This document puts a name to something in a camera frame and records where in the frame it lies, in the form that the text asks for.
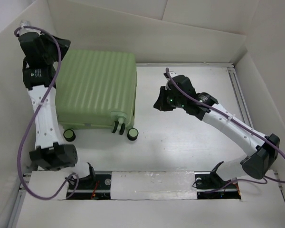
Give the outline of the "green hard-shell suitcase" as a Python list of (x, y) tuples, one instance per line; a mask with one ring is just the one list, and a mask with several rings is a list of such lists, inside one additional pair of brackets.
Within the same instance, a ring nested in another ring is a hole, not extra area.
[(67, 52), (56, 78), (58, 123), (66, 129), (105, 129), (120, 135), (134, 126), (137, 89), (133, 53)]

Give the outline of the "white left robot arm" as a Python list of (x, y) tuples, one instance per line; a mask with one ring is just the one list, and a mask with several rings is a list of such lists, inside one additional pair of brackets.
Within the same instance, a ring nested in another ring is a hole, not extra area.
[(94, 168), (88, 162), (79, 162), (76, 147), (71, 144), (74, 132), (71, 131), (70, 139), (65, 139), (57, 120), (53, 64), (64, 57), (71, 42), (34, 31), (20, 35), (18, 40), (25, 54), (23, 82), (37, 112), (35, 149), (29, 153), (31, 161), (47, 171), (67, 168), (79, 176), (81, 186), (94, 187)]

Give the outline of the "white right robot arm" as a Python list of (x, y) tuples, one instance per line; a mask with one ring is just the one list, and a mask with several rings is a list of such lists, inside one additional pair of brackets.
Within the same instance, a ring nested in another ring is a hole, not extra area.
[(164, 76), (167, 83), (160, 87), (159, 97), (153, 105), (155, 109), (162, 112), (182, 109), (223, 133), (245, 153), (238, 159), (221, 161), (211, 171), (202, 174), (197, 187), (203, 190), (218, 189), (246, 175), (255, 180), (264, 179), (278, 156), (278, 136), (253, 130), (231, 115), (212, 95), (197, 93), (188, 77), (172, 77), (168, 73), (164, 73)]

